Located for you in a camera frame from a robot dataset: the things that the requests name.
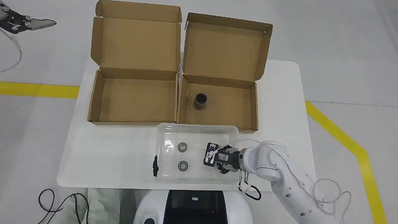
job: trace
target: clear plastic container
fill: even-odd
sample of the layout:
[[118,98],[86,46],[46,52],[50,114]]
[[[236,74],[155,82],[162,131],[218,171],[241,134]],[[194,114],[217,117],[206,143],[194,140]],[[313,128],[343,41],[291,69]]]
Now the clear plastic container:
[[[238,137],[235,126],[202,126],[196,124],[160,124],[158,126],[157,164],[159,171],[156,180],[181,183],[233,184],[239,180],[239,174],[222,174],[216,167],[203,164],[206,147],[209,142],[225,146],[232,144]],[[184,142],[186,151],[178,150]],[[181,171],[178,164],[185,161],[188,169]]]

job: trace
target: cardboard box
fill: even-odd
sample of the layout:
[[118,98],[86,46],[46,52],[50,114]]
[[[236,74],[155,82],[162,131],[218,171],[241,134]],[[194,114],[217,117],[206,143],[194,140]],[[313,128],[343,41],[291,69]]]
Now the cardboard box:
[[[258,130],[256,81],[264,74],[272,25],[189,13],[178,123]],[[208,97],[197,110],[197,93]]]
[[100,0],[95,12],[91,58],[99,70],[88,121],[176,122],[180,8]]

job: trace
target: floor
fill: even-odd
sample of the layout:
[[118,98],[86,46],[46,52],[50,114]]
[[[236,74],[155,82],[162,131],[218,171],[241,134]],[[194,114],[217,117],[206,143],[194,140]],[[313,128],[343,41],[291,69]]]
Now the floor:
[[[22,62],[0,81],[79,85],[90,56],[97,0],[3,0],[55,27],[19,34]],[[269,58],[300,65],[305,99],[367,150],[389,222],[398,220],[397,0],[123,0],[179,5],[183,12],[269,22]],[[0,67],[18,55],[0,35]],[[41,190],[56,185],[74,100],[0,95],[0,222],[31,223]],[[353,193],[346,223],[373,223],[355,157],[309,118],[318,178]],[[338,210],[345,203],[338,204]],[[261,206],[251,206],[261,211]],[[20,210],[29,211],[20,214]],[[273,223],[262,215],[256,223]]]

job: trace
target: black cylindrical cup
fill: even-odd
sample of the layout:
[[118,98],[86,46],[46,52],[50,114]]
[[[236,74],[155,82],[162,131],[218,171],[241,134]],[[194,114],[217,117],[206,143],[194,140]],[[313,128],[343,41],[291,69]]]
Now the black cylindrical cup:
[[193,101],[193,106],[200,110],[205,108],[207,103],[207,96],[204,93],[198,93]]

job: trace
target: white table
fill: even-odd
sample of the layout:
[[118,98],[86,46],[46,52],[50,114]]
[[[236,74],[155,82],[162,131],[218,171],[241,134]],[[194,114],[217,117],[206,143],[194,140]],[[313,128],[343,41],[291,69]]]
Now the white table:
[[[73,112],[57,182],[63,187],[114,189],[235,190],[235,185],[171,184],[155,181],[152,163],[157,145],[156,126],[96,126],[87,122],[94,74],[86,64]],[[275,140],[287,146],[290,157],[315,179],[310,131],[299,66],[294,62],[268,60],[257,85],[259,131],[239,137]],[[248,142],[242,146],[252,146]],[[261,191],[268,182],[250,176]]]

